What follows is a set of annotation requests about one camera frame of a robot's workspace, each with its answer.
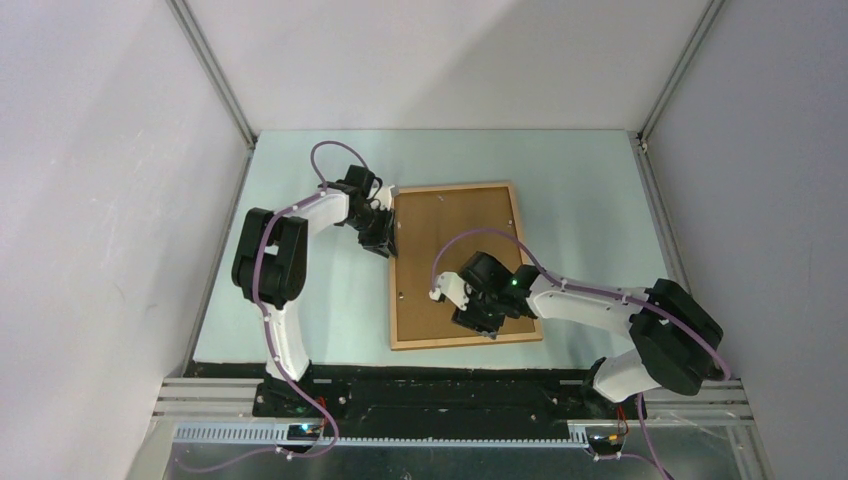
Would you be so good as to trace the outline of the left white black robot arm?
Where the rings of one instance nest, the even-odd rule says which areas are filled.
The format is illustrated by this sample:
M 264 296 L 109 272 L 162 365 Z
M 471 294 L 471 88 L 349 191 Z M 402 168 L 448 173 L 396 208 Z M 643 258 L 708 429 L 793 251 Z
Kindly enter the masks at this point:
M 277 402 L 292 416 L 308 414 L 316 403 L 315 388 L 301 380 L 311 361 L 298 313 L 310 240 L 331 227 L 349 226 L 364 250 L 395 257 L 396 195 L 396 186 L 386 185 L 366 167 L 352 165 L 344 178 L 321 184 L 288 207 L 277 212 L 252 208 L 245 216 L 231 279 L 262 314 L 269 351 L 267 372 L 289 379 L 280 387 Z

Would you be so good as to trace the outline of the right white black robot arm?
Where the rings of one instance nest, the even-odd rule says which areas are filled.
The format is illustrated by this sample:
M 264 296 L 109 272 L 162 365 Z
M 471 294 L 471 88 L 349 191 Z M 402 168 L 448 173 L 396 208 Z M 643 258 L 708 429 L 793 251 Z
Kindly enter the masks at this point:
M 508 318 L 570 321 L 630 342 L 626 352 L 597 360 L 584 381 L 585 411 L 606 418 L 639 393 L 663 388 L 696 395 L 718 366 L 718 323 L 678 283 L 649 288 L 595 286 L 535 264 L 511 271 L 478 251 L 459 271 L 434 276 L 429 297 L 452 303 L 452 321 L 496 339 Z

